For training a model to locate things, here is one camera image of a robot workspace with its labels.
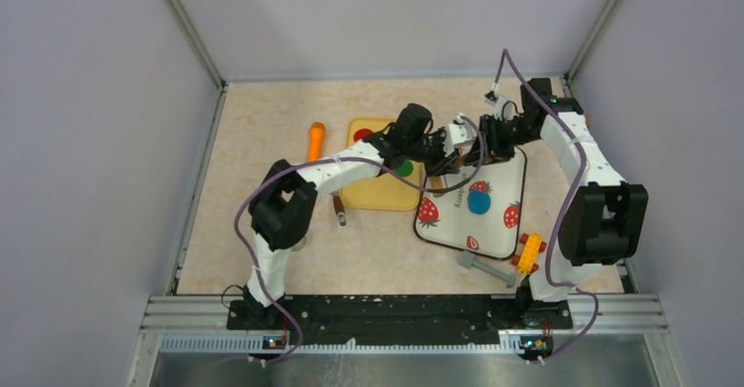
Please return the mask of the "wooden roller tool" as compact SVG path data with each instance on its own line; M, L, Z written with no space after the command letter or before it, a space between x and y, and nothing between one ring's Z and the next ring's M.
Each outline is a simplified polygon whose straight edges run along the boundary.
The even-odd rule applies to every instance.
M457 166L457 168L462 168L464 166L466 160L467 160L467 155L466 154L460 155L458 157L456 163L455 163L456 166Z

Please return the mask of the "blue play dough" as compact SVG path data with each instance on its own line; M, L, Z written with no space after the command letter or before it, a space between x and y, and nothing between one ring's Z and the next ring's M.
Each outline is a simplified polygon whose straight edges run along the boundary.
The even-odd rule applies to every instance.
M472 190L467 198L468 210L475 215L484 215L491 208L491 197L486 191Z

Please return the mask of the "white strawberry enamel tray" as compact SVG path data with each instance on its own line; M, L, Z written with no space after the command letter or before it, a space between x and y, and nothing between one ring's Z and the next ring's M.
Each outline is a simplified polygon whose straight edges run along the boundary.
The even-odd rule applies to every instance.
M440 247L470 250L495 260L510 259L518 245L526 155L520 148L509 161L464 167L457 175L439 179L451 188L475 174L458 190L436 196L421 195L413 232L420 240Z

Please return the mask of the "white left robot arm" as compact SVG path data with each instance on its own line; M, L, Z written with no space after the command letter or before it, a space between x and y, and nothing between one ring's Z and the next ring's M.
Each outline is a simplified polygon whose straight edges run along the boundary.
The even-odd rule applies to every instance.
M281 318L278 301L285 293L290 250L307 234L319 197L393 174L405 161L421 163L430 176L452 174L461 148L482 138L476 123L462 114L437 130L431 128L432 123L426 107L408 104L381 131L362 137L337 154L296 165L285 160L272 165L233 221L253 262L244 296L249 304L247 315L258 327L270 328ZM250 237L239 232L243 215L250 218Z

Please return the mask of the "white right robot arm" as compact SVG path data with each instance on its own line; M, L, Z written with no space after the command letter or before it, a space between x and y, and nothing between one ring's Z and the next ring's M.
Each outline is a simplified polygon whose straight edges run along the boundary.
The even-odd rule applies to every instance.
M610 165L575 98L555 96L547 78L521 85L520 95L520 108L509 115L510 99L500 94L497 82L485 93L495 109L493 117L480 120L488 156L504 161L517 146L542 140L569 181L548 239L553 248L516 293L517 321L537 327L558 313L560 302L580 284L636 253L648 193Z

